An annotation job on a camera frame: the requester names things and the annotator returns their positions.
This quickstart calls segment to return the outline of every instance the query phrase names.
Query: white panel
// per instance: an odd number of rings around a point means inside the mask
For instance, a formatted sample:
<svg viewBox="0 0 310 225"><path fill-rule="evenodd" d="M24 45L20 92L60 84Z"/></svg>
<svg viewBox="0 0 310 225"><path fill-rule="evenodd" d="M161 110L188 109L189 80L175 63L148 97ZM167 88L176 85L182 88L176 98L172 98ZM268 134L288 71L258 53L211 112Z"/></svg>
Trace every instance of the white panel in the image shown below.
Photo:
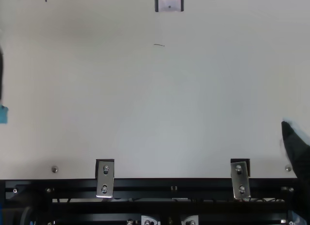
<svg viewBox="0 0 310 225"><path fill-rule="evenodd" d="M93 178L96 159L116 178L229 178L231 158L294 177L280 123L310 133L309 4L0 0L0 179Z"/></svg>

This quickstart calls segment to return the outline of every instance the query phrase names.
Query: steel bracket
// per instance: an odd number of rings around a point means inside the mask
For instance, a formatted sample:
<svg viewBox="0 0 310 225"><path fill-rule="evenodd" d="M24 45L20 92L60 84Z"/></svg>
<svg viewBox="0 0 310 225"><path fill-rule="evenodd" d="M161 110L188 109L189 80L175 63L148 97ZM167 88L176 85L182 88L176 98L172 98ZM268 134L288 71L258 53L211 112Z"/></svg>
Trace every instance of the steel bracket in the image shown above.
<svg viewBox="0 0 310 225"><path fill-rule="evenodd" d="M96 197L112 198L114 185L114 160L96 160Z"/></svg>
<svg viewBox="0 0 310 225"><path fill-rule="evenodd" d="M242 199L251 197L247 163L245 161L231 163L231 176L234 198Z"/></svg>

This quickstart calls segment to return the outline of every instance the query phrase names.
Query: bolt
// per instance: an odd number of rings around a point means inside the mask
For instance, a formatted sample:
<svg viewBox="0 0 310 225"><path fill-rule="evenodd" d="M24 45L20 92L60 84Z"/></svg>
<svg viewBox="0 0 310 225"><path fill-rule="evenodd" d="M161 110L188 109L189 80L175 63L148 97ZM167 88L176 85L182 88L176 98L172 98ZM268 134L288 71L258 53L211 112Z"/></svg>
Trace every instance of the bolt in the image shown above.
<svg viewBox="0 0 310 225"><path fill-rule="evenodd" d="M285 166L285 170L286 170L287 172L291 172L291 171L292 171L291 165L286 165L286 166Z"/></svg>
<svg viewBox="0 0 310 225"><path fill-rule="evenodd" d="M101 191L102 191L102 193L106 194L108 191L107 186L106 185L102 186Z"/></svg>
<svg viewBox="0 0 310 225"><path fill-rule="evenodd" d="M57 172L58 172L58 167L54 165L54 166L52 167L52 172L53 172L53 173L57 173Z"/></svg>
<svg viewBox="0 0 310 225"><path fill-rule="evenodd" d="M104 167L103 167L103 173L104 174L108 174L108 171L109 170L109 167L108 167L108 165L105 165Z"/></svg>
<svg viewBox="0 0 310 225"><path fill-rule="evenodd" d="M237 171L237 174L241 174L242 173L242 167L240 165L237 165L236 171Z"/></svg>
<svg viewBox="0 0 310 225"><path fill-rule="evenodd" d="M240 192L240 194L244 194L245 191L246 191L246 189L244 188L244 186L243 186L243 185L240 185L240 187L239 187L239 192Z"/></svg>

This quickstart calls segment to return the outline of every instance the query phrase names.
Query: blue object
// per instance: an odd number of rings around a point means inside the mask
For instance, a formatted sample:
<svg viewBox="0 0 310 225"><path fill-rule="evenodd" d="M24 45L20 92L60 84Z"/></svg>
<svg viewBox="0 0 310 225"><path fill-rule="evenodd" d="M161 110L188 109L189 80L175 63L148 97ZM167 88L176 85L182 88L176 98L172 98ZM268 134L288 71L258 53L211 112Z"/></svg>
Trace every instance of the blue object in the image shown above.
<svg viewBox="0 0 310 225"><path fill-rule="evenodd" d="M8 123L8 111L7 107L0 104L0 123Z"/></svg>

